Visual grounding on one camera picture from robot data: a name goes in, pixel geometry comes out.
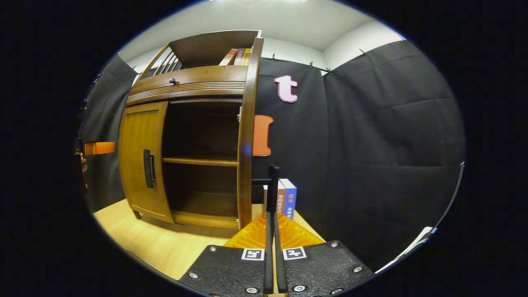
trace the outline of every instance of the black fabric backdrop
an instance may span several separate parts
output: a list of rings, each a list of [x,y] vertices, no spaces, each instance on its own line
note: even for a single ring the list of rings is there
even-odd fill
[[[283,102],[275,77],[298,82]],[[268,115],[267,164],[297,187],[297,211],[341,240],[373,271],[397,257],[446,210],[465,157],[458,105],[436,67],[410,42],[393,42],[320,75],[261,59],[256,114]],[[261,187],[253,194],[262,196]]]
[[[116,55],[105,66],[87,98],[79,137],[87,143],[115,142],[114,153],[86,157],[88,170],[83,176],[88,184],[86,199],[91,212],[125,199],[117,159],[119,123],[136,75],[137,73]]]

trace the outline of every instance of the ceiling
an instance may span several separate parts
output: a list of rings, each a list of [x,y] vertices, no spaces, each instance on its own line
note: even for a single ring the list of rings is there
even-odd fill
[[[206,32],[262,30],[262,37],[324,51],[373,18],[333,0],[204,0],[133,38],[119,52],[130,61],[167,42]]]

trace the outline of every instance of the cabinet handle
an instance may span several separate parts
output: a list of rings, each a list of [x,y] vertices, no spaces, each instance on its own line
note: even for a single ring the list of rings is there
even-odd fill
[[[147,182],[147,187],[153,189],[154,182],[156,181],[155,168],[154,171],[150,170],[150,165],[154,166],[154,154],[150,153],[150,150],[143,150],[143,166],[145,167],[145,181]]]

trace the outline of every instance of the wooden cabinet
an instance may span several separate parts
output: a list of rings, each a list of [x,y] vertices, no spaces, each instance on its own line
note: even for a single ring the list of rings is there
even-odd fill
[[[233,229],[251,222],[259,34],[220,31],[170,42],[132,87],[118,155],[137,218],[140,212],[171,223]],[[248,66],[218,66],[231,48],[251,47]],[[163,58],[167,64],[147,77]],[[176,60],[181,69],[175,69]]]

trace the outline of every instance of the blue book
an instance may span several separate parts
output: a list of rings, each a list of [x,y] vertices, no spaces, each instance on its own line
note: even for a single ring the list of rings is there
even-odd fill
[[[279,180],[286,188],[286,206],[284,207],[283,214],[293,220],[295,213],[295,201],[297,199],[297,187],[289,179]]]

